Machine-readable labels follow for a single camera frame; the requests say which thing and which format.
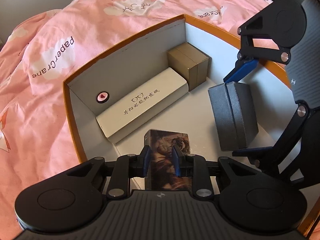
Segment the photo card box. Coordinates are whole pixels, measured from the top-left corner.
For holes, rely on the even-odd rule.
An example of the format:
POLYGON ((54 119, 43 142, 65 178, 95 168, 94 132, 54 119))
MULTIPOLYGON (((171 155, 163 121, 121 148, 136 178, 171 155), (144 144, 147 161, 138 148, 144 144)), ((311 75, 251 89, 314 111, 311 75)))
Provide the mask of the photo card box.
POLYGON ((151 149, 145 189, 153 191, 190 191, 191 179, 176 176, 171 156, 174 145, 178 146, 184 155, 190 153, 188 135, 180 132, 150 129, 144 135, 144 144, 151 149))

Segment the cream glasses case box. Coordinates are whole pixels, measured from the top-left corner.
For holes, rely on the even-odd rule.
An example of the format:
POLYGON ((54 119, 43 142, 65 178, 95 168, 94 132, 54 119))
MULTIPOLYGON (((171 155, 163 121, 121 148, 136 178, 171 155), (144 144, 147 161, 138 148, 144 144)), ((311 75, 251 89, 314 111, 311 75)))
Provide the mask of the cream glasses case box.
POLYGON ((187 81, 169 67, 108 107, 96 120, 105 137, 116 144, 188 91, 187 81))

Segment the dark grey box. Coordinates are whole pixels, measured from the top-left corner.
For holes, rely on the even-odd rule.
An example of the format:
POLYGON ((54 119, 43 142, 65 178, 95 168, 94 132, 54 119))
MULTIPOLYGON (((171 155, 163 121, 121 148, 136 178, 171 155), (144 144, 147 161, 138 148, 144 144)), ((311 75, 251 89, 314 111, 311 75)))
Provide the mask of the dark grey box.
POLYGON ((222 83, 208 89, 222 151, 248 148, 259 129, 250 86, 222 83))

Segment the olive brown small box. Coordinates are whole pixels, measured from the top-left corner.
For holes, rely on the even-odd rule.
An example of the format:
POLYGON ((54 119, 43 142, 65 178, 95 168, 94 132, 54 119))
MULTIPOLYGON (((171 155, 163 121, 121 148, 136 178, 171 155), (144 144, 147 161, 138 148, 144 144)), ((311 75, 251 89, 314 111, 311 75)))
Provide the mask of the olive brown small box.
POLYGON ((189 91, 206 81, 209 57, 185 42, 167 51, 168 66, 188 83, 189 91))

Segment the orange cardboard storage box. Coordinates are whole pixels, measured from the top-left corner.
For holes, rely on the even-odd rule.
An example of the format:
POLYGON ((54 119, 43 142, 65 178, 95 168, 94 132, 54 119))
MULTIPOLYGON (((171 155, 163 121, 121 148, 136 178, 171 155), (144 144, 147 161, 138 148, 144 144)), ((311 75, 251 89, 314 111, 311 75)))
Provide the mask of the orange cardboard storage box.
MULTIPOLYGON (((208 89, 230 72, 239 40, 180 15, 106 50, 68 77, 65 107, 80 161, 138 153, 150 129, 187 135, 193 153, 221 154, 208 89)), ((244 79, 252 91, 259 132, 273 141, 295 108, 293 93, 319 106, 319 29, 293 49, 289 73, 263 61, 244 79)), ((137 190, 102 210, 67 239, 255 239, 228 224, 216 207, 187 191, 137 190)))

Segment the pink printed duvet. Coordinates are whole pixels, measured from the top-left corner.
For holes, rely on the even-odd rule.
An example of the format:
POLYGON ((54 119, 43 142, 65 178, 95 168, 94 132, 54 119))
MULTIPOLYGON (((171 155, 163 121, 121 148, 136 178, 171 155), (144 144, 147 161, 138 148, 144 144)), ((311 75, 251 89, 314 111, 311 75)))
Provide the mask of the pink printed duvet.
POLYGON ((1 51, 1 239, 26 187, 75 165, 63 81, 120 41, 188 14, 236 34, 271 0, 74 0, 18 25, 1 51))

